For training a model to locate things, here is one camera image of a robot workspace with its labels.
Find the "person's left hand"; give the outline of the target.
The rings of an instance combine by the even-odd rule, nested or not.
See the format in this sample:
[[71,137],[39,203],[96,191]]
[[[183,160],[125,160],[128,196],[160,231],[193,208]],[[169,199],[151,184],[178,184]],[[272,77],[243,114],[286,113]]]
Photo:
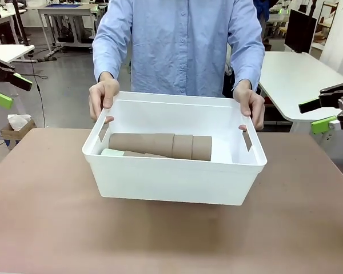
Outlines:
[[265,101],[252,90],[249,80],[243,79],[237,83],[233,90],[233,99],[240,104],[241,113],[251,117],[254,128],[261,131],[264,127]]

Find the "person's right hand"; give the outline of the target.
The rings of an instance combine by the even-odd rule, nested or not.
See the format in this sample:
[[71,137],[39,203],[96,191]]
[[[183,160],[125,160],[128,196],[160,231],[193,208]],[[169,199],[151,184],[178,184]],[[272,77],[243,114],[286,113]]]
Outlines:
[[102,80],[89,88],[89,111],[93,121],[99,118],[103,109],[111,109],[118,93],[119,83],[113,78]]

